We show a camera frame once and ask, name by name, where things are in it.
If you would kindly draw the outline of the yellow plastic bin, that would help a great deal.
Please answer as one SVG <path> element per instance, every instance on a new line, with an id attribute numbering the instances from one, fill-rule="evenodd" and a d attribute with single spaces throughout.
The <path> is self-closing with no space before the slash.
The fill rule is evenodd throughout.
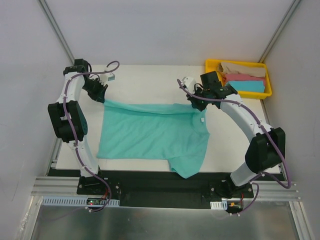
<path id="1" fill-rule="evenodd" d="M 223 80 L 223 76 L 225 75 L 224 73 L 218 71 L 218 64 L 221 62 L 228 62 L 228 63 L 233 63 L 233 64 L 239 64 L 247 67 L 257 67 L 257 68 L 265 68 L 266 70 L 266 75 L 265 75 L 265 81 L 263 81 L 265 90 L 264 93 L 260 92 L 250 92 L 250 91 L 238 91 L 238 93 L 243 97 L 243 98 L 250 98 L 250 99 L 260 99 L 263 100 L 267 97 L 270 97 L 272 95 L 272 87 L 271 87 L 271 82 L 268 74 L 268 69 L 267 66 L 264 63 L 256 63 L 256 62 L 245 62 L 245 61 L 232 61 L 232 60 L 219 60 L 219 59 L 207 59 L 205 61 L 205 71 L 212 72 L 216 71 L 218 75 L 219 81 L 223 84 L 226 85 L 227 81 Z"/>

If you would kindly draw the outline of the teal green t shirt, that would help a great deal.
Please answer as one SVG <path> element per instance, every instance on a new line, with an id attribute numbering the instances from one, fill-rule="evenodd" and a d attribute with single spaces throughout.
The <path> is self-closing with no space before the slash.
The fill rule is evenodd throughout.
<path id="1" fill-rule="evenodd" d="M 210 133 L 206 111 L 188 104 L 104 103 L 99 159 L 166 160 L 187 179 L 205 160 Z"/>

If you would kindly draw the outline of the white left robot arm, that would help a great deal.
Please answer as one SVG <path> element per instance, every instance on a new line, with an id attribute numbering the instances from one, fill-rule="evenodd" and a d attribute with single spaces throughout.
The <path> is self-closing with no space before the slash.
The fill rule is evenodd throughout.
<path id="1" fill-rule="evenodd" d="M 102 180 L 97 159 L 93 156 L 88 140 L 88 123 L 80 107 L 81 91 L 98 103 L 105 102 L 107 84 L 100 78 L 89 78 L 92 68 L 84 59 L 75 59 L 74 65 L 63 71 L 64 85 L 55 103 L 48 105 L 47 110 L 57 138 L 68 145 L 80 169 L 80 176 L 92 178 L 88 188 L 99 195 L 105 191 L 106 183 Z"/>

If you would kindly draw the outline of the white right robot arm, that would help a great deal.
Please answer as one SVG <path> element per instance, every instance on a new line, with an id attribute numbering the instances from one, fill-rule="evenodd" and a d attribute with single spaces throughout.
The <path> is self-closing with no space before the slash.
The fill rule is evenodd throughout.
<path id="1" fill-rule="evenodd" d="M 225 192 L 234 198 L 242 193 L 245 184 L 284 163 L 286 134 L 282 128 L 274 128 L 258 118 L 232 85 L 222 85 L 216 71 L 204 73 L 200 79 L 197 83 L 186 76 L 179 82 L 191 106 L 199 111 L 209 104 L 216 106 L 237 124 L 249 142 L 244 163 L 226 179 Z"/>

